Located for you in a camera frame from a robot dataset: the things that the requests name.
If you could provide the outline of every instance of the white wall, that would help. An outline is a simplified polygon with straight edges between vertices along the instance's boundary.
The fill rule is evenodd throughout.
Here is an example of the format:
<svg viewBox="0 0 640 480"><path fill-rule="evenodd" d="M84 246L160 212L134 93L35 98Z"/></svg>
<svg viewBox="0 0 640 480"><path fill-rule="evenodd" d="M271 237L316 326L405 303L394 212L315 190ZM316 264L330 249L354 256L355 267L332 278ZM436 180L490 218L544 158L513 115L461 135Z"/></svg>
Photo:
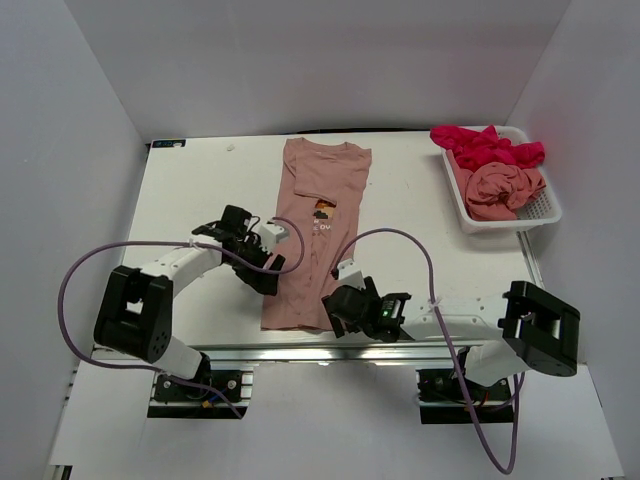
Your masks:
<svg viewBox="0 0 640 480"><path fill-rule="evenodd" d="M510 124L545 143L564 217L534 239L581 343L628 478L640 478L640 3L574 0Z"/></svg>
<svg viewBox="0 0 640 480"><path fill-rule="evenodd" d="M144 139L503 123L569 0L66 0Z"/></svg>
<svg viewBox="0 0 640 480"><path fill-rule="evenodd" d="M57 286L90 247L129 227L144 145L62 0L0 13L0 478L41 479L75 365ZM107 256L69 293L85 348Z"/></svg>

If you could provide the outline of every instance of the red cloth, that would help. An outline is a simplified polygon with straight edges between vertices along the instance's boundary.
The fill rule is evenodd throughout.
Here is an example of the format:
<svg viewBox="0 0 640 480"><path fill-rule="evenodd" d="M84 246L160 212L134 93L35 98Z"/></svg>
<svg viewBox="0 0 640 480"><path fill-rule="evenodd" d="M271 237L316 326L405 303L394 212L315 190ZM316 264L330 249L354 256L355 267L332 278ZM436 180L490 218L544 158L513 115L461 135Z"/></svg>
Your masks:
<svg viewBox="0 0 640 480"><path fill-rule="evenodd" d="M492 162L534 168L544 160L544 147L540 142L511 145L508 138L498 137L491 125L482 132L444 125L431 130L431 140L451 150L461 168L472 172Z"/></svg>

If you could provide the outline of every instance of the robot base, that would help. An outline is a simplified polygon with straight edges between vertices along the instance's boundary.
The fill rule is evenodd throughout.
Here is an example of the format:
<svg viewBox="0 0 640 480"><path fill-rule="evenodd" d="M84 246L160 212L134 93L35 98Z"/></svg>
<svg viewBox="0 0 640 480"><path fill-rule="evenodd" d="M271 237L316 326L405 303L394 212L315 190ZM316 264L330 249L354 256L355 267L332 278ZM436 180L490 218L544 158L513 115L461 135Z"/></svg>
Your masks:
<svg viewBox="0 0 640 480"><path fill-rule="evenodd" d="M458 380L452 378L452 369L418 370L418 376L420 421L423 425L471 423ZM468 386L476 404L487 399L482 406L476 408L480 423L513 422L511 406L494 410L497 405L511 398L511 390L506 380L501 380L489 388L470 382Z"/></svg>
<svg viewBox="0 0 640 480"><path fill-rule="evenodd" d="M208 378L202 379L202 383L210 384L222 391L232 403L238 403L242 401L242 374L240 370L212 370ZM210 408L204 408L203 402L212 398L212 393L183 387L165 375L156 377L154 387L152 400L156 403L149 406L147 418L237 418L220 399L213 400ZM246 411L246 407L237 408L243 414Z"/></svg>

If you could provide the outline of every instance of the white basket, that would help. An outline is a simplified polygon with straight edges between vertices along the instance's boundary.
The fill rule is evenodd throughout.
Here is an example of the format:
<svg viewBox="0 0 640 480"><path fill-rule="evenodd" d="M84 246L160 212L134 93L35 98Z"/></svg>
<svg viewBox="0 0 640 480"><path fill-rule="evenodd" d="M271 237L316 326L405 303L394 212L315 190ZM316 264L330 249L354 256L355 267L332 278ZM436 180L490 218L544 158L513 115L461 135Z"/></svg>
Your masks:
<svg viewBox="0 0 640 480"><path fill-rule="evenodd" d="M484 130L486 127L465 127L470 130ZM513 145L519 145L521 143L528 143L529 139L525 133L514 127L499 127L496 126L496 131L500 138L508 138ZM539 225L545 225L547 223L555 223L562 217L562 209L558 203L558 199L553 193L549 179L542 167L538 167L538 170L542 174L547 186L540 192L540 195L535 200L524 207L516 211L518 216L517 220L506 220L496 222L479 222L469 217L467 209L464 206L464 201L460 195L456 178L453 174L453 169L447 159L447 152L442 149L442 164L447 172L449 179L449 189L455 199L457 206L458 220L460 221L460 227L465 233L480 233L480 232L497 232L497 231L511 231L511 232L525 232L533 227Z"/></svg>

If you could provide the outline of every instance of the white tabletop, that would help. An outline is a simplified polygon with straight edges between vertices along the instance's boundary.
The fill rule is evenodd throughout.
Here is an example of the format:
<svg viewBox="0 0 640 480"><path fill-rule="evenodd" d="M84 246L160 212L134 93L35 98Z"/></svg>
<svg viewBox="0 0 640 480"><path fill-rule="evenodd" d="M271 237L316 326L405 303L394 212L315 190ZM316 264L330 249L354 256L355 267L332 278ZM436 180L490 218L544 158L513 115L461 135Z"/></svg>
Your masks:
<svg viewBox="0 0 640 480"><path fill-rule="evenodd" d="M306 135L314 142L371 148L373 163L361 204L359 231L395 227L420 239L435 264L440 296L502 293L530 280L517 237L470 237L458 226L440 149L428 132ZM195 227L220 218L227 204L263 219L275 214L287 136L188 139L183 148L151 149L131 228L131 240L186 241ZM124 263L139 266L166 249L129 248ZM420 252L394 235L367 238L356 260L382 293L426 295ZM332 332L261 331L262 297L218 268L176 298L173 334L190 345L300 344L364 341Z"/></svg>
<svg viewBox="0 0 640 480"><path fill-rule="evenodd" d="M50 462L72 480L504 478L473 426L420 424L412 367L262 365L241 421L146 418L152 377L81 364ZM585 366L529 372L521 408L509 478L622 475ZM483 429L506 463L511 425Z"/></svg>

